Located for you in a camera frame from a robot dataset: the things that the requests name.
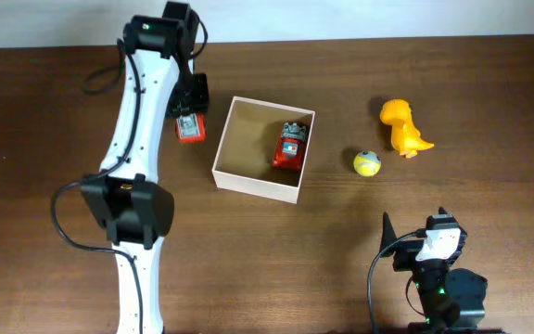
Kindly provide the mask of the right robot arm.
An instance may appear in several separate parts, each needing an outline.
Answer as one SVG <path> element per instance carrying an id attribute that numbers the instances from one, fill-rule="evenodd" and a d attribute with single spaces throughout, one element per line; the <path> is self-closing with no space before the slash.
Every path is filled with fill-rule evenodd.
<path id="1" fill-rule="evenodd" d="M 426 226 L 409 237 L 396 236 L 383 214 L 380 250 L 393 258 L 393 270 L 409 272 L 422 306 L 424 321 L 407 326 L 409 333 L 478 333 L 485 317 L 488 280 L 452 266 L 461 256 L 467 233 L 443 208 L 426 218 Z"/>

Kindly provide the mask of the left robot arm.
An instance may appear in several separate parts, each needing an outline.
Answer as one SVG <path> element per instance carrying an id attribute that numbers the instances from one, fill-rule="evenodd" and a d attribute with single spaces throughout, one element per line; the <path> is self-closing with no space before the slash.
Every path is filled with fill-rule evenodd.
<path id="1" fill-rule="evenodd" d="M 174 216 L 173 195 L 159 185 L 159 144 L 165 120 L 185 142 L 205 134 L 210 103 L 195 47 L 207 30 L 187 3 L 169 1 L 159 17 L 134 16 L 119 41 L 125 83 L 111 144 L 82 196 L 106 232 L 119 276 L 120 333 L 161 333 L 159 258 Z"/>

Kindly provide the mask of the small red toy car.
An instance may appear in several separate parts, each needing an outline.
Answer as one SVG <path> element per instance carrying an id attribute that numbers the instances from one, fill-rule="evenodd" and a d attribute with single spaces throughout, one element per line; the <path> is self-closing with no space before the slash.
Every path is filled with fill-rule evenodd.
<path id="1" fill-rule="evenodd" d="M 205 118 L 198 113 L 177 118 L 175 129 L 178 140 L 182 144 L 201 143 L 207 136 Z"/>

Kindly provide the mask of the red toy fire truck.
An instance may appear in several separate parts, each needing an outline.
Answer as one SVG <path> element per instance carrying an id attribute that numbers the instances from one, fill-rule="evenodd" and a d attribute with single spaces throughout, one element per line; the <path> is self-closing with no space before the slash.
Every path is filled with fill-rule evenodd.
<path id="1" fill-rule="evenodd" d="M 300 172 L 306 153 L 309 126 L 303 122 L 285 122 L 275 148 L 272 166 Z"/>

